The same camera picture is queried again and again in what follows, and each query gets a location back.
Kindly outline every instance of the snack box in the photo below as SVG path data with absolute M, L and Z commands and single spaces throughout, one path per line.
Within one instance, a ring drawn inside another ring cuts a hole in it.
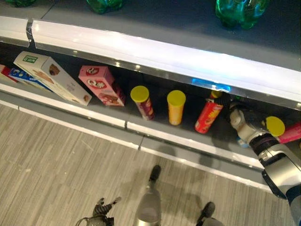
M 104 103 L 124 106 L 126 96 L 106 66 L 82 66 L 79 79 Z
M 9 76 L 10 68 L 6 67 L 5 65 L 0 65 L 0 79 L 3 79 L 5 81 L 12 81 L 12 82 L 18 82 L 16 79 Z
M 23 51 L 14 64 L 66 100 L 87 106 L 92 98 L 49 56 Z
M 12 78 L 18 80 L 21 83 L 24 83 L 26 85 L 32 85 L 34 87 L 37 87 L 39 89 L 42 90 L 46 90 L 46 91 L 50 91 L 50 89 L 48 89 L 46 86 L 44 86 L 42 83 L 40 83 L 38 80 L 36 80 L 35 78 L 33 78 L 31 75 L 27 74 L 26 72 L 22 71 L 22 70 L 18 70 L 18 69 L 11 69 L 9 76 L 11 76 Z

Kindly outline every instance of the gray tiled floor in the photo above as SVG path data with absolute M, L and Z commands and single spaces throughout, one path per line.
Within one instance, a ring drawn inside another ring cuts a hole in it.
M 159 163 L 163 226 L 193 226 L 208 201 L 226 226 L 292 226 L 286 201 L 262 190 L 136 151 L 0 105 L 0 225 L 67 226 L 100 197 L 131 226 Z

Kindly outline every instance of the store shelf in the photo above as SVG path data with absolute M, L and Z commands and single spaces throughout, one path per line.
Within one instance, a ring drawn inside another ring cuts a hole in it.
M 27 19 L 0 16 L 0 42 L 28 47 L 27 23 Z
M 249 31 L 223 28 L 214 2 L 196 0 L 131 0 L 104 15 L 60 0 L 34 18 L 37 48 L 301 110 L 298 1 L 273 1 Z
M 152 121 L 142 119 L 135 108 L 127 122 L 127 128 L 143 134 L 167 140 L 185 147 L 194 148 L 210 155 L 216 155 L 229 161 L 235 161 L 249 167 L 263 169 L 256 154 L 250 148 L 242 148 L 236 142 L 237 132 L 220 115 L 206 134 L 194 130 L 195 122 L 205 105 L 205 100 L 186 95 L 186 104 L 182 123 L 172 126 L 168 122 L 166 96 L 167 89 L 147 86 L 153 102 L 155 118 Z
M 6 103 L 18 106 L 22 112 L 43 118 L 45 120 L 75 129 L 90 135 L 100 137 L 124 146 L 138 149 L 142 141 L 142 136 L 118 129 L 112 126 L 101 124 L 77 115 L 31 102 L 24 98 L 16 97 L 7 93 L 0 92 L 0 99 Z
M 15 8 L 0 1 L 0 41 L 28 47 L 31 40 L 27 38 L 27 23 L 41 19 L 54 4 L 54 0 L 39 0 L 30 7 Z
M 0 80 L 0 90 L 39 102 L 42 105 L 56 107 L 73 114 L 81 115 L 85 118 L 102 121 L 122 128 L 125 127 L 126 120 L 128 119 L 129 112 L 131 111 L 131 109 L 113 109 L 106 107 L 96 97 L 92 98 L 88 106 L 77 105 L 63 100 L 55 93 L 46 92 L 21 83 L 6 82 L 3 80 Z
M 135 85 L 137 85 L 135 81 L 129 84 L 128 90 Z M 126 127 L 129 130 L 194 148 L 229 161 L 235 161 L 238 164 L 262 169 L 262 165 L 257 160 L 254 152 L 237 144 L 237 133 L 226 122 L 224 117 L 220 116 L 205 135 L 194 131 L 195 121 L 205 104 L 203 98 L 187 95 L 183 122 L 180 126 L 175 127 L 168 123 L 166 96 L 169 90 L 148 84 L 145 85 L 150 89 L 156 115 L 153 121 L 142 119 L 130 97 L 127 98 L 126 107 L 124 108 L 106 107 L 96 97 L 93 98 L 88 106 L 81 106 L 65 101 L 54 93 L 45 92 L 21 83 L 14 84 L 0 81 L 0 90 L 39 102 L 42 105 L 49 105 L 68 111 L 71 114 L 81 115 L 85 118 L 91 118 L 122 128 Z
M 149 138 L 143 138 L 140 149 L 144 152 L 177 161 L 270 192 L 270 188 L 263 180 L 261 172 L 254 168 L 236 165 L 223 159 L 217 159 L 210 155 L 183 149 Z
M 182 164 L 270 192 L 269 187 L 262 179 L 261 171 L 256 168 L 246 167 L 237 164 L 237 162 L 229 162 L 223 158 L 217 158 L 216 156 L 207 155 L 192 149 L 167 144 L 163 141 L 144 137 L 124 129 L 110 127 L 100 122 L 54 109 L 47 105 L 41 105 L 8 93 L 0 92 L 0 104 L 71 129 L 136 150 L 178 161 Z

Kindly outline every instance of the blue box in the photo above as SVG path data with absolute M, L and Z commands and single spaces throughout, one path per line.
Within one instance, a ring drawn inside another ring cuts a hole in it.
M 46 87 L 44 84 L 33 78 L 31 75 L 27 74 L 25 71 L 13 68 L 11 69 L 9 75 L 23 84 L 32 85 L 39 89 L 52 92 L 48 87 Z

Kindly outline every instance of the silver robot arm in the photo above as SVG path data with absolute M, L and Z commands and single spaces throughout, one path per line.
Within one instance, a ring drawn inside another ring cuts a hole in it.
M 264 166 L 262 176 L 273 194 L 287 199 L 292 217 L 301 226 L 301 160 L 280 144 L 261 123 L 264 117 L 243 105 L 230 106 L 230 123 Z

